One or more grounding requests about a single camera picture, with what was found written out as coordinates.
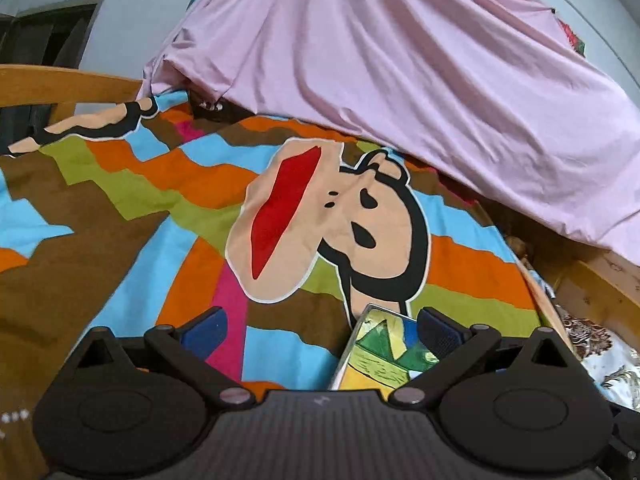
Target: wooden bed frame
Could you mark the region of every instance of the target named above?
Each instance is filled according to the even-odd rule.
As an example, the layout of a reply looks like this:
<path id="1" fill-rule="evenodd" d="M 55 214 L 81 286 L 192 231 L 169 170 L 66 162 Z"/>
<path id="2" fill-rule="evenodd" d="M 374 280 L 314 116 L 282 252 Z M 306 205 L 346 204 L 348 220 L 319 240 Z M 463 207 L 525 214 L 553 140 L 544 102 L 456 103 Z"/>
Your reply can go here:
<path id="1" fill-rule="evenodd" d="M 54 104 L 49 121 L 53 124 L 71 117 L 78 103 L 132 101 L 141 83 L 67 68 L 0 65 L 0 107 Z M 504 232 L 535 247 L 530 262 L 555 288 L 565 309 L 615 330 L 640 349 L 639 267 L 614 253 L 563 238 L 495 202 L 482 205 Z"/>

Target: colorful bed sheet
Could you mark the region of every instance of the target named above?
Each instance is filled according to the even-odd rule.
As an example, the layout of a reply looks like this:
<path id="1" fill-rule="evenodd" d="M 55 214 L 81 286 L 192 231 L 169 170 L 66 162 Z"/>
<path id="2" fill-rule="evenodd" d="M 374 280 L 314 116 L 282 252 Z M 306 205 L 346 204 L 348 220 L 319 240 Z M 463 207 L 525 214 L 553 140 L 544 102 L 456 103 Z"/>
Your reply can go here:
<path id="1" fill-rule="evenodd" d="M 257 390 L 327 387 L 369 303 L 539 325 L 490 218 L 433 168 L 296 120 L 216 131 L 181 91 L 119 107 L 0 156 L 0 412 L 30 412 L 88 327 L 210 306 L 206 362 Z"/>

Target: triangular hole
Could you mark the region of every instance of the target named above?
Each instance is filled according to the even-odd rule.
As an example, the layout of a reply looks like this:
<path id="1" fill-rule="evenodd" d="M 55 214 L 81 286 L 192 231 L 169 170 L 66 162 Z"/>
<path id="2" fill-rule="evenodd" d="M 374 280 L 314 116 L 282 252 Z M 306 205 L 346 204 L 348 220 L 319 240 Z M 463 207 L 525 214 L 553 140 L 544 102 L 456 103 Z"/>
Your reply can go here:
<path id="1" fill-rule="evenodd" d="M 82 356 L 78 368 L 88 368 L 108 363 L 113 363 L 113 358 L 109 353 L 107 345 L 102 339 L 96 339 L 89 345 L 89 348 Z"/>
<path id="2" fill-rule="evenodd" d="M 538 347 L 533 362 L 539 365 L 567 367 L 566 361 L 551 339 L 545 339 Z"/>

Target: draped pink fabric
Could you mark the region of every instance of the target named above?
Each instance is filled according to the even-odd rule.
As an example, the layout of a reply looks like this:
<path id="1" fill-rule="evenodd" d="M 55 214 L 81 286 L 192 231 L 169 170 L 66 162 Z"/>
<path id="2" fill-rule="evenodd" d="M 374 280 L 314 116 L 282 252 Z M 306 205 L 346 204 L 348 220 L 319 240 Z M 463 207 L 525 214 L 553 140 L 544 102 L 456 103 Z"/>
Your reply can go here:
<path id="1" fill-rule="evenodd" d="M 640 112 L 537 0 L 197 0 L 142 92 L 185 84 L 411 153 L 640 264 Z"/>

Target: wooden headboard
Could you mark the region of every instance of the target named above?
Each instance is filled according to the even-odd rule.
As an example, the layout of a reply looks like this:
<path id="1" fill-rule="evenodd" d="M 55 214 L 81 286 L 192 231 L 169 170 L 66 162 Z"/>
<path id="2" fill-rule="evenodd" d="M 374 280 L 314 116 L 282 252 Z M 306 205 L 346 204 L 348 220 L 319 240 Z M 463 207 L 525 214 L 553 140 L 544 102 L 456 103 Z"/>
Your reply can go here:
<path id="1" fill-rule="evenodd" d="M 78 103 L 133 101 L 142 81 L 72 68 L 0 64 L 0 107 L 53 104 L 49 123 L 71 117 Z"/>

